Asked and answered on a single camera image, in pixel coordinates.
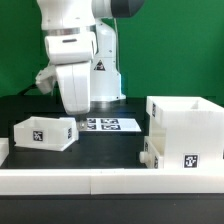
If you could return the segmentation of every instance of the large white box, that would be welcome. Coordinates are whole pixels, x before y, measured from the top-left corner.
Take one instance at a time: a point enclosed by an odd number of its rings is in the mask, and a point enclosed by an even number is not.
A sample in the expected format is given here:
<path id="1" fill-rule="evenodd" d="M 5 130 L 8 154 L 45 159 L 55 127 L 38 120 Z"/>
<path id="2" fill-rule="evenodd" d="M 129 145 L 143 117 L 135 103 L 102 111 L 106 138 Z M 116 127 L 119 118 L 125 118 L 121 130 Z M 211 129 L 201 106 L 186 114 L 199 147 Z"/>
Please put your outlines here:
<path id="1" fill-rule="evenodd" d="M 224 109 L 200 97 L 148 97 L 149 168 L 210 169 L 223 166 Z"/>

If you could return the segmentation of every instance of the white robot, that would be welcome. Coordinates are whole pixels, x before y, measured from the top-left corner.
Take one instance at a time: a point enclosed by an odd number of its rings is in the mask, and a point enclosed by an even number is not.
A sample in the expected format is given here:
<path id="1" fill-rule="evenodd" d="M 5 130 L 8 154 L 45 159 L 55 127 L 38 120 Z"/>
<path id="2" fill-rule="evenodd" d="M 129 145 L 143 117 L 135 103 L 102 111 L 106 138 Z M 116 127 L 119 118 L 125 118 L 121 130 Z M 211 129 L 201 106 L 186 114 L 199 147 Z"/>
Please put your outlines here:
<path id="1" fill-rule="evenodd" d="M 67 114 L 86 114 L 90 102 L 124 99 L 116 69 L 116 36 L 101 18 L 133 16 L 144 0 L 37 0 L 49 65 L 36 84 L 49 93 L 57 81 Z"/>

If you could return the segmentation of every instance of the white container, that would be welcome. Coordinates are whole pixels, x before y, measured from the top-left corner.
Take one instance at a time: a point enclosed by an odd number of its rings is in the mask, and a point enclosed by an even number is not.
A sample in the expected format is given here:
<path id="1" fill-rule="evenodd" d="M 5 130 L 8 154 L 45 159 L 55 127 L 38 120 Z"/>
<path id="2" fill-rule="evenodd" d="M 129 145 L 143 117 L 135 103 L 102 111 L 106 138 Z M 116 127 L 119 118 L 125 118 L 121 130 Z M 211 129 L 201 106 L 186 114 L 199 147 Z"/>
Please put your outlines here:
<path id="1" fill-rule="evenodd" d="M 74 118 L 31 117 L 14 126 L 16 146 L 64 151 L 78 140 Z"/>
<path id="2" fill-rule="evenodd" d="M 8 138 L 0 138 L 0 166 L 5 161 L 9 154 L 9 140 Z"/>
<path id="3" fill-rule="evenodd" d="M 212 169 L 224 164 L 224 109 L 200 97 L 148 97 L 148 168 Z"/>

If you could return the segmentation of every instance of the cable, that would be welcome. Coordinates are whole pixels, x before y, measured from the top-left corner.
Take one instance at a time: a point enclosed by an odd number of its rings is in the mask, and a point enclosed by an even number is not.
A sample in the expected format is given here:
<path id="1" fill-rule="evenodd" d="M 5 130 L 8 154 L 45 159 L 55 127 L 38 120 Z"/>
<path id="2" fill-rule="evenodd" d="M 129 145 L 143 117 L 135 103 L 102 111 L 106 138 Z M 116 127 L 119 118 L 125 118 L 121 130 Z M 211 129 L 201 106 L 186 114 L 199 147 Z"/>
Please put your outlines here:
<path id="1" fill-rule="evenodd" d="M 120 73 L 120 49 L 119 49 L 119 36 L 118 36 L 118 27 L 117 27 L 117 20 L 114 19 L 114 29 L 116 33 L 116 55 L 117 55 L 117 70 Z"/>

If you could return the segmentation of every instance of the green wall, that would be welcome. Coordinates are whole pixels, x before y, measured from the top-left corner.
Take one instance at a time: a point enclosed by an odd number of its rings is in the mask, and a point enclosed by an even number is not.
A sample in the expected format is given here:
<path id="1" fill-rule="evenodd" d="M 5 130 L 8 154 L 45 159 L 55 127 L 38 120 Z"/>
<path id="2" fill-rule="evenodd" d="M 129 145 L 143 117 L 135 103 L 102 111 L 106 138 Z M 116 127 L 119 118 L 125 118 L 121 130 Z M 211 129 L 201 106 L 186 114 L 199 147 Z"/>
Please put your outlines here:
<path id="1" fill-rule="evenodd" d="M 35 0 L 1 0 L 0 17 L 3 96 L 34 83 L 47 58 Z M 224 1 L 146 0 L 118 26 L 128 96 L 203 96 L 224 105 Z"/>

